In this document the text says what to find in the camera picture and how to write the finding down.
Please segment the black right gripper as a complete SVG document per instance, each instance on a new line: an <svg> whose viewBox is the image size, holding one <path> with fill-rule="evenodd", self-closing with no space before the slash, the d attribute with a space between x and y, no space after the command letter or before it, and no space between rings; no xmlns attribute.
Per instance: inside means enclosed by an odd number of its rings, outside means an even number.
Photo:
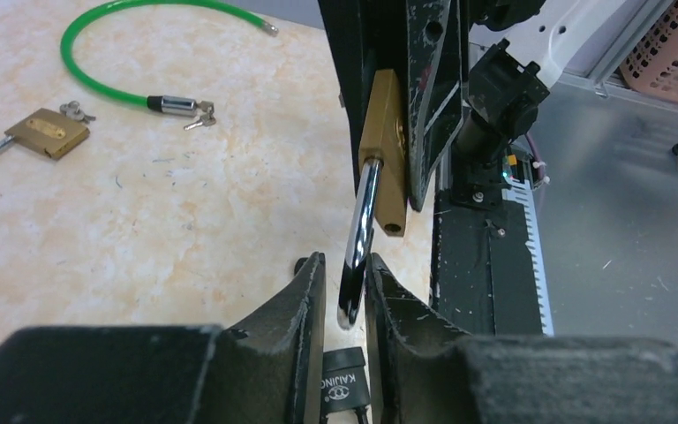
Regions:
<svg viewBox="0 0 678 424"><path fill-rule="evenodd" d="M371 2L319 2L343 108L350 129L354 188L360 180L359 144L372 82ZM407 53L408 200L421 211L433 171L463 123L461 7L458 1L408 1ZM453 144L453 201L499 205L509 188L502 175L506 151L537 119L549 89L540 66L518 62L506 39L494 44L469 71L469 112Z"/></svg>

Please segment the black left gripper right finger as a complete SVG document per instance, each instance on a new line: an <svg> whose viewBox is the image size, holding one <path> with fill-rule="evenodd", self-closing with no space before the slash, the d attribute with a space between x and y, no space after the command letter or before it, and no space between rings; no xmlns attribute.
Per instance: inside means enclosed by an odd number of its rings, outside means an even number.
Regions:
<svg viewBox="0 0 678 424"><path fill-rule="evenodd" d="M366 268L375 423L678 423L678 349L626 337L473 336Z"/></svg>

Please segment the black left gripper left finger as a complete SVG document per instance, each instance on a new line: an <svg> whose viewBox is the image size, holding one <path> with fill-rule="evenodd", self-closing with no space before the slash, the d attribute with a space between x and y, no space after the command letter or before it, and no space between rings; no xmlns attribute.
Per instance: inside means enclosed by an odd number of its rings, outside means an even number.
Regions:
<svg viewBox="0 0 678 424"><path fill-rule="evenodd" d="M0 423L316 423L326 259L229 327L42 326L0 344Z"/></svg>

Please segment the black padlock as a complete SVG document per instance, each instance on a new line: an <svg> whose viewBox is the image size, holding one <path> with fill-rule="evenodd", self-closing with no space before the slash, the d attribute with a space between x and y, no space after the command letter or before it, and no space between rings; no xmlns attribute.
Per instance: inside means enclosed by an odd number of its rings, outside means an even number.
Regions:
<svg viewBox="0 0 678 424"><path fill-rule="evenodd" d="M320 380L320 423L332 413L353 411L357 423L368 424L371 404L365 373L365 355L359 346L323 353Z"/></svg>

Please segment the large brass padlock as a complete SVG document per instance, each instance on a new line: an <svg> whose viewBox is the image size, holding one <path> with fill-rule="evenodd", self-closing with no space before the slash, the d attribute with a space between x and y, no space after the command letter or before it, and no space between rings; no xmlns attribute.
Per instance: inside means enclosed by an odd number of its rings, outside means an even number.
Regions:
<svg viewBox="0 0 678 424"><path fill-rule="evenodd" d="M354 327L364 291L373 244L373 226L390 237L405 233L406 141L402 92L391 69L373 78L358 148L359 183L343 262L336 319L340 328Z"/></svg>

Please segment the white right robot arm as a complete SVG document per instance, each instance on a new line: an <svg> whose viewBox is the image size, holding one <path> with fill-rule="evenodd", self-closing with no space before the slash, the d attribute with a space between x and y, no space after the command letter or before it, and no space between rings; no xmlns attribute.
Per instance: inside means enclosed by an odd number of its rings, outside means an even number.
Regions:
<svg viewBox="0 0 678 424"><path fill-rule="evenodd" d="M504 140L524 134L540 99L508 76L552 87L585 45L645 30L663 1L322 1L353 147L378 71L397 76L407 153L403 194L420 211L433 169L471 106Z"/></svg>

